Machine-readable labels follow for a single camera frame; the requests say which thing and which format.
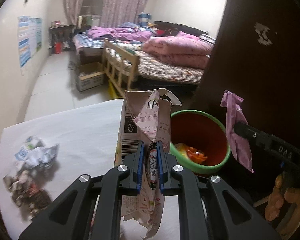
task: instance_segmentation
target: pink blanket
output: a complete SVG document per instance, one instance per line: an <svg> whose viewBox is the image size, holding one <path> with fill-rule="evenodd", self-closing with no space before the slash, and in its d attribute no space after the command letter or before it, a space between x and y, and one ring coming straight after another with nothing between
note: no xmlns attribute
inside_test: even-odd
<svg viewBox="0 0 300 240"><path fill-rule="evenodd" d="M137 28L102 28L92 27L86 31L88 37L94 40L111 40L120 41L147 41L153 33L151 31L140 31Z"/></svg>
<svg viewBox="0 0 300 240"><path fill-rule="evenodd" d="M205 69L209 58L206 55L188 55L188 54L173 54L161 55L157 54L156 57L170 65L174 66L188 66L194 68Z"/></svg>
<svg viewBox="0 0 300 240"><path fill-rule="evenodd" d="M199 37L188 34L188 33L184 33L184 32L179 32L176 37L182 37L182 38L188 38L188 39L193 39L193 40L200 40Z"/></svg>
<svg viewBox="0 0 300 240"><path fill-rule="evenodd" d="M174 66L205 69L213 45L201 40L183 37L159 37L143 44L143 51L160 61Z"/></svg>
<svg viewBox="0 0 300 240"><path fill-rule="evenodd" d="M207 55L212 48L213 45L205 41L173 36L154 38L143 44L144 52L161 55Z"/></svg>

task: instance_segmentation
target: barcode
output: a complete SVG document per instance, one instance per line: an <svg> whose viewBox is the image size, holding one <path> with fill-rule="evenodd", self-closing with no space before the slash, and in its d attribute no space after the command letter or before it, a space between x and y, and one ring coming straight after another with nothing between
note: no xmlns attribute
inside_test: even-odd
<svg viewBox="0 0 300 240"><path fill-rule="evenodd" d="M157 156L149 156L149 170L150 176L157 176Z"/></svg>
<svg viewBox="0 0 300 240"><path fill-rule="evenodd" d="M121 139L121 163L128 154L138 151L138 144L139 140Z"/></svg>

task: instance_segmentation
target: blue gripper pad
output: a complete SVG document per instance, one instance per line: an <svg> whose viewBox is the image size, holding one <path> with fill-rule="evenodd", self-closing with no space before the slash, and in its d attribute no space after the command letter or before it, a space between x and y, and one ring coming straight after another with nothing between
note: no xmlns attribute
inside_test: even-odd
<svg viewBox="0 0 300 240"><path fill-rule="evenodd" d="M159 189L161 194L163 194L164 180L163 180L163 164L162 164L161 151L162 151L162 147L160 147L160 142L157 142L157 176L159 177Z"/></svg>
<svg viewBox="0 0 300 240"><path fill-rule="evenodd" d="M143 173L143 164L144 164L144 148L145 144L142 142L140 149L140 156L138 161L138 171L137 171L137 191L140 194L141 184L142 184L142 173Z"/></svg>

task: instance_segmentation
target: bed frame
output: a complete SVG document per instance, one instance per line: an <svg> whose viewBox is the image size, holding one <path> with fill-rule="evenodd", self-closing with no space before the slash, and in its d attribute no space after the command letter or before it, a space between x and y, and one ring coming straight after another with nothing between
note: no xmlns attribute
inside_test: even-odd
<svg viewBox="0 0 300 240"><path fill-rule="evenodd" d="M117 60L111 56L111 54L107 53L106 52L107 48L115 50L115 52L121 56L121 62L118 63ZM130 70L130 75L127 77L128 81L126 87L126 90L132 91L131 83L134 80L134 75L136 73L136 70L138 69L138 65L140 63L140 57L126 51L123 48L120 48L119 46L116 46L113 43L110 43L108 40L105 40L104 50L102 55L102 64L104 67L104 71L109 81L113 84L113 86L117 89L117 91L120 93L122 97L124 97L124 91L125 91L125 89L122 87L122 76L124 75L122 71L123 71L124 60L128 60L129 62L131 62L132 65Z"/></svg>

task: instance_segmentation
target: purple blanket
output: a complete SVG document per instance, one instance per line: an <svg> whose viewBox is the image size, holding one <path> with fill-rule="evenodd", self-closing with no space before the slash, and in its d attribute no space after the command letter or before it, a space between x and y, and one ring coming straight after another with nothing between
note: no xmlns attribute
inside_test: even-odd
<svg viewBox="0 0 300 240"><path fill-rule="evenodd" d="M87 36L94 40L104 38L120 41L147 41L153 35L151 31L140 31L137 28L102 28L92 27L86 32Z"/></svg>

